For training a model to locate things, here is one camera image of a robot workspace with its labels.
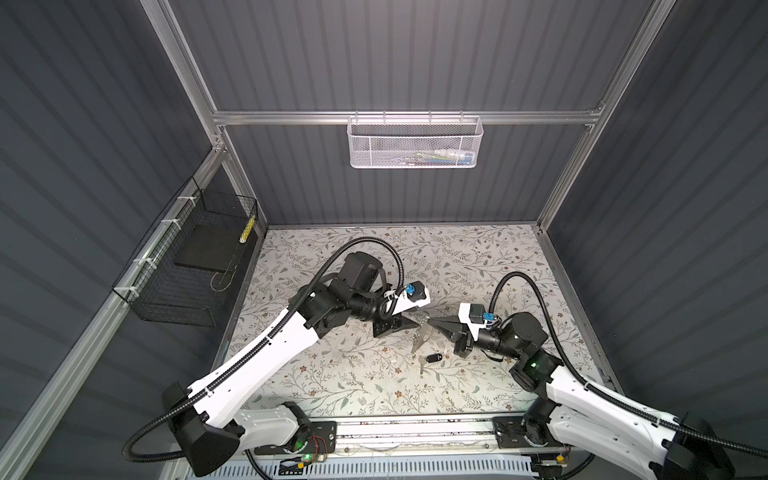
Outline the black headed key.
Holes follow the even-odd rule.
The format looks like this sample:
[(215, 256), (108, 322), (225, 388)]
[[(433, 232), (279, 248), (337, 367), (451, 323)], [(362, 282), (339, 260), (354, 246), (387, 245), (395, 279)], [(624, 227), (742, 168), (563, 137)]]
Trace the black headed key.
[(420, 366), (420, 373), (423, 374), (426, 366), (433, 364), (433, 363), (439, 363), (443, 360), (443, 355), (441, 353), (433, 353), (425, 356), (420, 356), (418, 358), (419, 366)]

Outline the green key tag with key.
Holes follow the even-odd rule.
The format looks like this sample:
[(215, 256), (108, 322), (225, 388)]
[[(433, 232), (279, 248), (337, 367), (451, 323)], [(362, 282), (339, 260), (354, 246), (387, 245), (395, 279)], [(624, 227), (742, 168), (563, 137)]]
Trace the green key tag with key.
[(428, 315), (423, 315), (419, 318), (419, 327), (414, 335), (413, 345), (411, 349), (411, 353), (415, 355), (419, 349), (426, 343), (426, 341), (430, 338), (432, 327), (429, 325), (430, 317)]

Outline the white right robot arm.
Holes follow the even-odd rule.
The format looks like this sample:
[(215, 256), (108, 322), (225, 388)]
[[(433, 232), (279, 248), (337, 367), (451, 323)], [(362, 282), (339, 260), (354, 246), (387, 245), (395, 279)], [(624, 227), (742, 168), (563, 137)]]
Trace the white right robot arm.
[(526, 440), (545, 446), (555, 440), (585, 450), (642, 479), (732, 479), (735, 468), (724, 449), (702, 440), (711, 433), (701, 419), (678, 419), (580, 380), (564, 361), (543, 348), (541, 323), (528, 312), (493, 321), (472, 314), (429, 320), (454, 344), (458, 356), (475, 349), (514, 361), (510, 374), (536, 399), (523, 417)]

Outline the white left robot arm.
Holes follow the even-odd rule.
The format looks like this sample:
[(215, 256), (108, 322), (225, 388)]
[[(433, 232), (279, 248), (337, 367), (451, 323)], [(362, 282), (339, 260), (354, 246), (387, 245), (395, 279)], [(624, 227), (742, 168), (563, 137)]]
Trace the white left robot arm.
[(229, 361), (183, 387), (171, 384), (162, 394), (165, 410), (179, 407), (196, 394), (203, 397), (167, 424), (193, 473), (208, 475), (234, 455), (262, 446), (296, 448), (307, 435), (309, 421), (300, 408), (285, 402), (262, 414), (243, 404), (278, 370), (349, 318), (372, 325), (374, 337), (415, 327), (405, 312), (431, 301), (420, 281), (401, 287), (373, 287), (382, 263), (364, 252), (346, 256), (341, 269), (323, 275), (297, 293), (294, 314), (278, 317)]

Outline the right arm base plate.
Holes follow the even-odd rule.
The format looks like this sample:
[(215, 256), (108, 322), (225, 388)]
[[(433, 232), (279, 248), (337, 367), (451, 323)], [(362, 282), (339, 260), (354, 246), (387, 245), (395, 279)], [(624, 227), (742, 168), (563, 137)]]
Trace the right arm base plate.
[(523, 414), (501, 415), (491, 419), (497, 446), (502, 449), (559, 448), (565, 445), (550, 431), (550, 420)]

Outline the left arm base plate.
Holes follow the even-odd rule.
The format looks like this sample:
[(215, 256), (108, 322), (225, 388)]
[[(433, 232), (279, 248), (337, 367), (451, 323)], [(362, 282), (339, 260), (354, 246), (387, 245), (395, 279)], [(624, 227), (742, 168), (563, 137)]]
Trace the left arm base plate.
[(299, 427), (298, 431), (283, 445), (256, 447), (256, 455), (306, 455), (330, 454), (335, 452), (338, 423), (312, 420)]

